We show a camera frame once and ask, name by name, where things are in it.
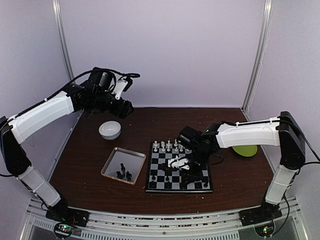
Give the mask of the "white bowl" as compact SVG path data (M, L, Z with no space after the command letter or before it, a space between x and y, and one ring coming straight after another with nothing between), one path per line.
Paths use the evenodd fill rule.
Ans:
M121 134L122 126L117 121L107 121L100 125L98 132L105 140L115 140Z

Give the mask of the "pile of black chess pieces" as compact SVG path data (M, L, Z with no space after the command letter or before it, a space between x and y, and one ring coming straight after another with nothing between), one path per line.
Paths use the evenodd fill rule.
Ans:
M120 171L116 172L116 177L120 180L126 179L128 182L132 181L132 174L126 170L123 163L120 163Z

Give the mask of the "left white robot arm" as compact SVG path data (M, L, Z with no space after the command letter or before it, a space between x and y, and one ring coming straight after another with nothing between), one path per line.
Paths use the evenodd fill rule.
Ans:
M128 75L115 79L108 73L92 74L81 84L67 83L52 96L29 109L0 120L0 150L10 175L20 180L31 192L52 208L61 222L72 218L60 193L36 170L25 152L25 145L34 135L61 118L77 112L110 113L124 119L134 108L122 94L130 88L133 78Z

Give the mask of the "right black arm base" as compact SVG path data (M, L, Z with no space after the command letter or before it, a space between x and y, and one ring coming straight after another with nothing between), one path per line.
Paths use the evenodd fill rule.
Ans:
M239 212L242 226L254 226L255 233L262 238L268 238L274 235L276 232L274 220L281 216L281 210L267 210L261 206Z

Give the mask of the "green plate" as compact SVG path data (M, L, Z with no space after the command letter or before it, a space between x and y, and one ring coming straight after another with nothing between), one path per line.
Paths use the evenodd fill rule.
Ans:
M242 157L250 158L253 157L258 152L257 145L240 145L233 146L232 149L235 153Z

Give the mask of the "black bishop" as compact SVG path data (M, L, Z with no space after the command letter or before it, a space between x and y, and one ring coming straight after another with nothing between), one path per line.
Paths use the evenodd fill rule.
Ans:
M166 182L165 183L165 188L166 189L171 189L172 188L172 183L171 182Z

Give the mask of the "left aluminium frame post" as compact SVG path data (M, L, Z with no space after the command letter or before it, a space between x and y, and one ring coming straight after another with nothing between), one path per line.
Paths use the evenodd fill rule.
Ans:
M72 103L74 104L75 109L79 109L80 107L77 106L77 102L75 101L75 92L72 92L72 86L75 85L71 80L74 77L73 70L72 70L72 65L70 61L70 56L68 52L68 47L67 47L67 41L66 41L66 36L65 36L65 31L64 31L64 26L63 26L63 19L62 19L62 14L61 14L61 5L59 0L53 0L52 1L53 5L53 13L54 13L54 18L57 26L57 32L59 36L59 41L60 41L60 46L62 50L62 56L63 56L63 62L64 66L66 69L67 76L69 78L69 86L65 86L64 88L71 93L71 95L67 95L70 97L72 100Z

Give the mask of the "black rook corner piece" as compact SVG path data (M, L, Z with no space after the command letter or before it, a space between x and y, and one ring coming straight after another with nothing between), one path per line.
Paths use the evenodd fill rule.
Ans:
M149 188L151 188L151 189L155 188L155 182L154 181L151 181L149 183Z

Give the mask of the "wooden tray with mirror base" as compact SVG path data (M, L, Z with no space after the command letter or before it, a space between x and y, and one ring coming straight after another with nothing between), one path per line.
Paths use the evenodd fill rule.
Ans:
M144 153L115 147L100 174L116 181L135 185L146 158Z

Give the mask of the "right aluminium frame post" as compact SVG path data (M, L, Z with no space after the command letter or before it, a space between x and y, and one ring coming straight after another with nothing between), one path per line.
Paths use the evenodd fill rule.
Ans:
M250 106L252 105L252 102L254 100L255 92L262 70L263 56L267 47L267 41L270 32L272 9L273 0L265 0L257 50L249 79L248 88L242 105L242 111L246 116L249 115Z

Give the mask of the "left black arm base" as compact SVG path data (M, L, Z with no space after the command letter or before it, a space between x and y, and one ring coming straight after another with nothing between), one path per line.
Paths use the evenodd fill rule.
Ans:
M66 216L60 216L53 210L47 210L45 217L56 221L54 235L61 240L69 238L73 233L87 226L90 213L85 210L68 208Z

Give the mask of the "black knight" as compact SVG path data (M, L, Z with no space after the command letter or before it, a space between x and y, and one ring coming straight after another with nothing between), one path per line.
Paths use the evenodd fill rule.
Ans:
M196 189L201 189L202 188L202 184L200 182L195 183L195 188Z

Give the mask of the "black and grey chessboard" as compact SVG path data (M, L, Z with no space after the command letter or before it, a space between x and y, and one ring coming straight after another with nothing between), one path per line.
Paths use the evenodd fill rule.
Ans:
M150 143L145 192L147 193L213 193L211 171L204 165L190 173L186 155L192 151L175 143Z

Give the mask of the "aluminium front rail frame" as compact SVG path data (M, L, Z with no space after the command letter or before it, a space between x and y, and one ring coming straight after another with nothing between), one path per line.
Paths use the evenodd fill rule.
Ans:
M295 197L288 206L280 203L282 216L270 221L244 226L240 208L193 214L124 214L95 210L89 212L85 227L78 226L66 240L311 240L300 206ZM54 234L56 221L46 218L41 201L31 198L18 240L58 240ZM275 224L272 237L260 237L262 225Z

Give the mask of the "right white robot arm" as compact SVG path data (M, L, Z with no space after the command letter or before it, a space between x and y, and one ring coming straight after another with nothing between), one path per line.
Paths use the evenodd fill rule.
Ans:
M247 122L217 122L199 131L185 126L177 142L191 152L167 161L169 169L183 169L195 175L207 164L209 157L220 149L261 146L274 168L273 179L266 190L264 204L256 210L259 220L268 220L291 186L298 170L306 162L306 140L297 121L288 111L279 116Z

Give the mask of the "aluminium frame post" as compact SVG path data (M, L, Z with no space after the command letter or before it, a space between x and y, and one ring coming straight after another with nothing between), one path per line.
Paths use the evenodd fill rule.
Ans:
M74 77L73 70L72 70L72 65L70 61L70 56L68 52L68 47L67 47L67 41L66 41L66 36L65 36L65 31L64 31L64 26L63 26L63 19L62 19L62 14L61 14L61 5L59 0L53 0L52 1L53 5L53 13L54 13L54 18L57 26L57 32L59 36L59 41L60 41L60 46L62 50L62 56L63 56L63 62L64 66L66 69L67 76L69 78L69 86L65 86L64 88L71 93L71 95L67 95L70 97L72 100L72 103L74 104L75 109L79 109L80 107L77 106L77 102L75 101L75 92L72 92L72 86L75 85L71 80Z
M255 92L262 70L263 56L267 47L267 41L270 32L272 9L273 0L265 0L257 50L249 79L248 88L242 105L242 111L246 116L249 115L250 106L252 105L252 102L254 100Z

